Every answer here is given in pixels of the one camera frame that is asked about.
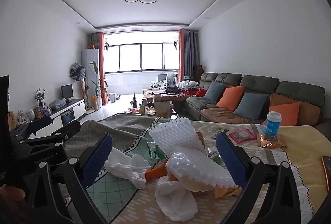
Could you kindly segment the gold foil snack bag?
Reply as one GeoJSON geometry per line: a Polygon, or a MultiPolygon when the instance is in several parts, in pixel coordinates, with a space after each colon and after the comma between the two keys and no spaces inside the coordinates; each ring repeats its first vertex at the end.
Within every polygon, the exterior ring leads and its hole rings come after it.
{"type": "Polygon", "coordinates": [[[211,186],[204,183],[198,183],[195,180],[189,179],[187,176],[183,176],[180,179],[176,178],[172,173],[168,173],[169,180],[170,181],[180,181],[182,185],[190,190],[191,192],[207,192],[207,191],[213,191],[214,196],[216,198],[222,198],[222,197],[229,197],[229,196],[239,196],[242,192],[241,187],[219,187],[219,186],[211,186]]]}

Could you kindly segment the white tissue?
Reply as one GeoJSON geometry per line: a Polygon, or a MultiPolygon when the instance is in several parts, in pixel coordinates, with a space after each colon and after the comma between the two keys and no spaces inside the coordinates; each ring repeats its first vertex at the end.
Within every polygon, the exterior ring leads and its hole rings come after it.
{"type": "Polygon", "coordinates": [[[171,221],[188,221],[198,212],[192,193],[180,181],[170,181],[169,176],[163,176],[155,183],[155,201],[171,221]]]}
{"type": "Polygon", "coordinates": [[[147,160],[134,154],[132,157],[116,148],[112,148],[104,168],[113,176],[128,179],[135,188],[144,189],[146,185],[145,174],[151,169],[147,160]]]}

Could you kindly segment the orange peel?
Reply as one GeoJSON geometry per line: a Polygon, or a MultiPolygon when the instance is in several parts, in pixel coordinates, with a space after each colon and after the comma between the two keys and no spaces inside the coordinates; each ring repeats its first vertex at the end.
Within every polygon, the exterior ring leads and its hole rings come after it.
{"type": "Polygon", "coordinates": [[[168,174],[168,171],[166,169],[167,161],[168,161],[168,159],[164,160],[164,162],[161,166],[146,171],[145,180],[151,181],[151,180],[159,179],[160,177],[166,176],[168,174]]]}

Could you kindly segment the clear green plastic wrapper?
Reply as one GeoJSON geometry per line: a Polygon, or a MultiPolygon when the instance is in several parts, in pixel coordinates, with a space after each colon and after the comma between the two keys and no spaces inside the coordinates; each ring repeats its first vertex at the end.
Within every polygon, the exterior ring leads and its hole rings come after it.
{"type": "Polygon", "coordinates": [[[147,143],[149,149],[149,156],[156,160],[162,161],[166,160],[168,157],[167,155],[160,149],[159,146],[156,145],[155,142],[148,142],[147,143]]]}

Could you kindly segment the white foam net sleeve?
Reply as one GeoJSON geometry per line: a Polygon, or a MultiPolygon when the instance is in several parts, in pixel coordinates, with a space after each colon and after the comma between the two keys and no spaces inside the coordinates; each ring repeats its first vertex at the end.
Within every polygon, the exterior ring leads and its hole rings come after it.
{"type": "Polygon", "coordinates": [[[160,123],[149,130],[149,135],[167,157],[170,157],[177,148],[194,149],[206,153],[205,146],[191,121],[186,117],[160,123]]]}

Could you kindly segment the white TV cabinet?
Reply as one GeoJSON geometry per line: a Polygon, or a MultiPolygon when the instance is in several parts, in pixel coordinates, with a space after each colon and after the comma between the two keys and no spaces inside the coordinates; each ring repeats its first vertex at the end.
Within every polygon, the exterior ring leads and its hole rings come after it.
{"type": "Polygon", "coordinates": [[[73,99],[65,106],[53,110],[50,118],[52,122],[39,129],[36,133],[28,135],[28,139],[43,138],[50,136],[56,130],[67,125],[73,120],[80,120],[86,115],[85,102],[83,99],[73,99]]]}

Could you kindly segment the patterned tablecloth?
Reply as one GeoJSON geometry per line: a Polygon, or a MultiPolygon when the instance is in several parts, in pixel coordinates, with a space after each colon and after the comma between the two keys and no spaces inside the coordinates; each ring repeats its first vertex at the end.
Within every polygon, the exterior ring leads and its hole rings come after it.
{"type": "MultiPolygon", "coordinates": [[[[107,223],[219,223],[240,190],[228,167],[208,156],[221,130],[257,134],[265,127],[118,113],[85,121],[66,142],[66,152],[79,156],[103,134],[112,136],[112,152],[88,189],[107,223]]],[[[264,163],[290,164],[301,221],[308,223],[326,197],[321,158],[330,154],[330,141],[311,126],[283,126],[279,132],[285,148],[264,149],[256,140],[240,147],[264,163]]]]}

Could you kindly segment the gold foil bag under cup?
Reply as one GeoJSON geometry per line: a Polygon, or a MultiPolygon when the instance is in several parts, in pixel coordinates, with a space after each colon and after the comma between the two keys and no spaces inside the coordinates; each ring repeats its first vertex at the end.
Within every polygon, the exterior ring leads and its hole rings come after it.
{"type": "Polygon", "coordinates": [[[258,133],[256,138],[258,145],[261,148],[282,148],[287,146],[282,135],[266,135],[258,133]]]}

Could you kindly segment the red packet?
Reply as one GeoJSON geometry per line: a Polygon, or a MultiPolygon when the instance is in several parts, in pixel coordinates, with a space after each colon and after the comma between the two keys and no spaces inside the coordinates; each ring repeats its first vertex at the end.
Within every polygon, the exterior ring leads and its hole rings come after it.
{"type": "Polygon", "coordinates": [[[249,142],[256,139],[255,134],[249,129],[239,129],[228,134],[237,144],[249,142]]]}

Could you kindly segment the blue white lidded cup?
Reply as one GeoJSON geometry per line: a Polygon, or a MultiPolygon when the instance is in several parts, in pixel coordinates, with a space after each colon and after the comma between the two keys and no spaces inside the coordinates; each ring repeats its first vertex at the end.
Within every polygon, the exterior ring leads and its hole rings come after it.
{"type": "Polygon", "coordinates": [[[279,112],[271,111],[266,117],[265,135],[271,136],[278,133],[282,122],[282,115],[279,112]]]}

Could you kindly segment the small black monitor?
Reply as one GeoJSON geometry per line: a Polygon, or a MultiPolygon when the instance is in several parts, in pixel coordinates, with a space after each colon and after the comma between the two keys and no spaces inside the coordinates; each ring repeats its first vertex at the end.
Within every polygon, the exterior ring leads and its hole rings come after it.
{"type": "Polygon", "coordinates": [[[62,98],[66,100],[67,103],[70,103],[70,98],[73,98],[73,88],[71,84],[61,86],[62,98]]]}

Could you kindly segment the orange curtain left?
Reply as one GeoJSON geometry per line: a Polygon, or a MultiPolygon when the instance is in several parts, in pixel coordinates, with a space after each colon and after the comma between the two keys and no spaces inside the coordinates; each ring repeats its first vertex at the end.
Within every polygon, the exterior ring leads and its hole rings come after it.
{"type": "Polygon", "coordinates": [[[106,105],[108,103],[108,95],[107,95],[107,83],[106,83],[106,76],[104,71],[104,58],[103,58],[103,52],[104,52],[104,34],[103,32],[99,32],[99,76],[101,79],[101,99],[102,99],[102,105],[106,105]]]}

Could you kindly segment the orange curtain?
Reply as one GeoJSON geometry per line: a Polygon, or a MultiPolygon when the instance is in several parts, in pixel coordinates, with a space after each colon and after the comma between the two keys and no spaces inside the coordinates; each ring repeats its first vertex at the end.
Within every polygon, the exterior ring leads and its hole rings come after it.
{"type": "Polygon", "coordinates": [[[102,105],[106,105],[108,103],[108,95],[107,95],[107,83],[106,83],[106,76],[104,71],[104,58],[103,58],[103,52],[104,52],[104,34],[103,32],[99,32],[99,76],[101,79],[101,99],[102,99],[102,105]]]}
{"type": "Polygon", "coordinates": [[[179,34],[179,79],[180,81],[184,81],[185,75],[189,75],[189,39],[188,39],[188,29],[180,29],[179,34]]]}

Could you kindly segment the small grey packet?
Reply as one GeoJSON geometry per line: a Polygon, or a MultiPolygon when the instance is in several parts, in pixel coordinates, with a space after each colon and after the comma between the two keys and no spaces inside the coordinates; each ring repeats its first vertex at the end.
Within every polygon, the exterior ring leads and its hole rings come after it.
{"type": "Polygon", "coordinates": [[[222,129],[222,128],[217,129],[216,132],[214,133],[213,139],[216,139],[218,134],[227,134],[228,131],[229,131],[228,129],[222,129]]]}

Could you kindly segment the orange cushion near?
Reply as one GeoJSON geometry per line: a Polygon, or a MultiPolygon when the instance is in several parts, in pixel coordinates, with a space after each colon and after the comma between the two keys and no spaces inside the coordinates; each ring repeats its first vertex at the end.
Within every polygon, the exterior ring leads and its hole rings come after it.
{"type": "Polygon", "coordinates": [[[279,112],[282,116],[280,126],[295,126],[299,115],[300,103],[270,106],[269,112],[279,112]]]}

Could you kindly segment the orange cushion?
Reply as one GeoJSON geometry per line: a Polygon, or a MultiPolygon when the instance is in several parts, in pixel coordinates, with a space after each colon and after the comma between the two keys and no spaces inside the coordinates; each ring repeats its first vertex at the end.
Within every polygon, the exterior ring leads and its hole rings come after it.
{"type": "Polygon", "coordinates": [[[269,112],[279,112],[282,116],[280,126],[295,126],[299,115],[300,103],[270,106],[269,112]]]}
{"type": "Polygon", "coordinates": [[[222,98],[216,104],[217,107],[235,111],[244,94],[245,86],[228,87],[225,89],[222,98]]]}

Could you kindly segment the tall green plant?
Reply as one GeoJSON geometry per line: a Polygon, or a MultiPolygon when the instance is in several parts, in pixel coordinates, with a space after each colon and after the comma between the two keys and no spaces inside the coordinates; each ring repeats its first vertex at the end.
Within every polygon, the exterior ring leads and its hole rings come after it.
{"type": "Polygon", "coordinates": [[[99,69],[95,61],[89,63],[92,66],[92,69],[95,74],[95,79],[90,80],[92,82],[92,85],[89,86],[87,85],[85,87],[84,93],[88,95],[88,92],[92,93],[92,96],[90,100],[92,101],[93,108],[95,111],[98,111],[100,108],[99,104],[99,97],[101,96],[102,93],[108,94],[108,84],[107,84],[107,79],[106,78],[100,78],[99,77],[99,69]]]}

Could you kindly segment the brown cushion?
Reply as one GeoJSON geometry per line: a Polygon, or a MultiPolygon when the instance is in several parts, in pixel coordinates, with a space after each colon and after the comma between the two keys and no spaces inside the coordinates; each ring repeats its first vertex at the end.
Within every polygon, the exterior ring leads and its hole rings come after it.
{"type": "Polygon", "coordinates": [[[282,105],[282,104],[292,104],[292,103],[300,103],[299,115],[297,119],[297,125],[317,125],[321,109],[318,106],[309,104],[303,101],[297,101],[280,94],[272,94],[270,97],[270,106],[282,105]]]}

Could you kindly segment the blue cushion near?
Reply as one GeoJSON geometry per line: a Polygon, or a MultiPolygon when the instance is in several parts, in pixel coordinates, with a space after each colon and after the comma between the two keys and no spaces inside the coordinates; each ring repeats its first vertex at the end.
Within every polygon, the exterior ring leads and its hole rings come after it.
{"type": "Polygon", "coordinates": [[[267,94],[245,92],[234,114],[247,119],[257,120],[267,98],[267,94]]]}

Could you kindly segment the blue cushion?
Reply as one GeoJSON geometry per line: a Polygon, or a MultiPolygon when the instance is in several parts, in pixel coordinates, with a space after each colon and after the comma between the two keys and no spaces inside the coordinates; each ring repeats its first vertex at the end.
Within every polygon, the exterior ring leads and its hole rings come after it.
{"type": "Polygon", "coordinates": [[[257,120],[267,98],[267,94],[245,92],[234,114],[247,119],[257,120]]]}
{"type": "Polygon", "coordinates": [[[217,102],[226,88],[226,84],[212,81],[204,98],[211,102],[217,102]]]}

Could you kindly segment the orange cushion far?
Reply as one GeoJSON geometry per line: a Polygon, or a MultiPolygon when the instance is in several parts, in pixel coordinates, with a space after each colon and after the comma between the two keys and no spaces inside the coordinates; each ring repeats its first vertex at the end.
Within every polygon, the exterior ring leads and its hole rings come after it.
{"type": "Polygon", "coordinates": [[[244,94],[245,86],[228,87],[225,89],[222,98],[216,104],[217,107],[235,111],[244,94]]]}

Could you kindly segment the cluttered coffee table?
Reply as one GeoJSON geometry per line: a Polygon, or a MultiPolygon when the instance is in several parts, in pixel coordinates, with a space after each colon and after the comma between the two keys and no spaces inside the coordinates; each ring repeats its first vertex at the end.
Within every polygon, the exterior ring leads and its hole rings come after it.
{"type": "Polygon", "coordinates": [[[125,113],[133,115],[149,115],[175,118],[183,109],[188,94],[167,93],[165,90],[145,90],[142,99],[136,100],[136,106],[131,106],[125,113]]]}

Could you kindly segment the green sectional sofa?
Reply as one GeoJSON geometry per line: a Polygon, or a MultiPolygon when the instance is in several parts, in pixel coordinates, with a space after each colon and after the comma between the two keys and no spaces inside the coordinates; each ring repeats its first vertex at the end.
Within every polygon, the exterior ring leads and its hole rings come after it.
{"type": "Polygon", "coordinates": [[[190,96],[184,110],[195,120],[225,124],[261,124],[270,111],[298,115],[293,125],[310,125],[327,138],[330,119],[324,118],[325,89],[277,78],[231,73],[203,73],[203,97],[190,96]]]}

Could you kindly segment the white standing air conditioner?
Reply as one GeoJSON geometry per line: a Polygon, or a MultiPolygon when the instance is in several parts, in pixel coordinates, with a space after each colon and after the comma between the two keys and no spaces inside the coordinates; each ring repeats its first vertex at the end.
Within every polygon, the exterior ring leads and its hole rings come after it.
{"type": "MultiPolygon", "coordinates": [[[[95,74],[92,69],[92,66],[89,64],[90,62],[95,61],[97,66],[99,67],[99,50],[93,49],[93,48],[86,48],[82,50],[81,52],[81,64],[85,68],[85,86],[92,85],[91,79],[95,79],[95,74]]],[[[92,101],[90,100],[92,96],[91,92],[88,92],[88,95],[86,95],[88,99],[88,106],[89,108],[93,108],[92,101]]]]}

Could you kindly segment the blue cushion far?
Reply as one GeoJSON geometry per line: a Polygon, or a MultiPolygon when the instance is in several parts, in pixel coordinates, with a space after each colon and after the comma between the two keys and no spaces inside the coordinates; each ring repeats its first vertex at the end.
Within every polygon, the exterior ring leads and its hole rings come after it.
{"type": "Polygon", "coordinates": [[[217,102],[226,88],[226,84],[212,81],[204,98],[211,102],[217,102]]]}

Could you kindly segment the white office chair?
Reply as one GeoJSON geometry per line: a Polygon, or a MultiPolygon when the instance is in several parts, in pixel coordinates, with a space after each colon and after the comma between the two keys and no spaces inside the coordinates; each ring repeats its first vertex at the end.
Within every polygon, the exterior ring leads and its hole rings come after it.
{"type": "Polygon", "coordinates": [[[156,81],[152,81],[151,87],[154,89],[165,89],[167,87],[168,74],[157,74],[156,81]]]}

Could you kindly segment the window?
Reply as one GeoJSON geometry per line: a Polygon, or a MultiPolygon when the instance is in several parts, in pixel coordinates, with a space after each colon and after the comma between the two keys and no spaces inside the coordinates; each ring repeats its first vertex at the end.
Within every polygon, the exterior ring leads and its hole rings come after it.
{"type": "Polygon", "coordinates": [[[172,70],[179,67],[179,33],[141,31],[104,35],[104,71],[172,70]]]}

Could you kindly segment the orange curtain right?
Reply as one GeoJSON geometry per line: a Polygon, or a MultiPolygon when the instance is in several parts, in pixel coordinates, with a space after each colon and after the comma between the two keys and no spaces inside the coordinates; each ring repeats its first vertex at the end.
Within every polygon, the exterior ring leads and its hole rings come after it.
{"type": "Polygon", "coordinates": [[[188,29],[180,29],[179,34],[179,79],[180,81],[184,81],[185,75],[189,75],[189,39],[188,39],[188,29]]]}

